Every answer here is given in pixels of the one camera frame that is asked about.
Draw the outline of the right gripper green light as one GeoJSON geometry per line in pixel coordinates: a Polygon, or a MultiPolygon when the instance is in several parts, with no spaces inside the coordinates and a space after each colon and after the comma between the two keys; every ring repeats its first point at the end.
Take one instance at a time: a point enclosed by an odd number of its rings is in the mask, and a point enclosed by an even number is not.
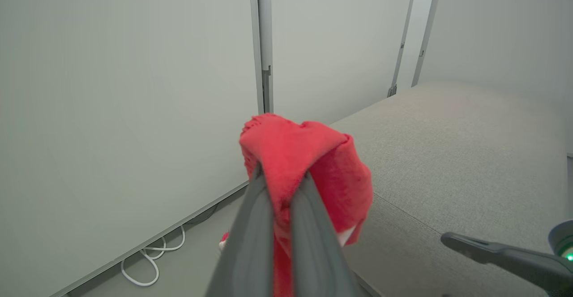
{"type": "Polygon", "coordinates": [[[571,296],[573,289],[573,220],[556,225],[548,234],[552,254],[448,232],[444,246],[480,264],[493,264],[544,289],[550,296],[571,296]]]}

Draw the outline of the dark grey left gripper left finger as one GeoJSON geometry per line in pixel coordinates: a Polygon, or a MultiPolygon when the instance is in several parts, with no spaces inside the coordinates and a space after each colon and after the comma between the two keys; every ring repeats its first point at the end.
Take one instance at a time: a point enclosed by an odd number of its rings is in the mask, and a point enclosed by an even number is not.
{"type": "Polygon", "coordinates": [[[262,165],[257,164],[205,295],[273,294],[274,209],[262,165]]]}

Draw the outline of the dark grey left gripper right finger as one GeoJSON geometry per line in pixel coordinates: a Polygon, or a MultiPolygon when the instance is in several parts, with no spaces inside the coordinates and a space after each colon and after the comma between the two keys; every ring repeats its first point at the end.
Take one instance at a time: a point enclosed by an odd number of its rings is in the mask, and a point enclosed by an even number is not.
{"type": "Polygon", "coordinates": [[[290,214],[295,297],[360,297],[356,276],[310,172],[293,195],[290,214]]]}

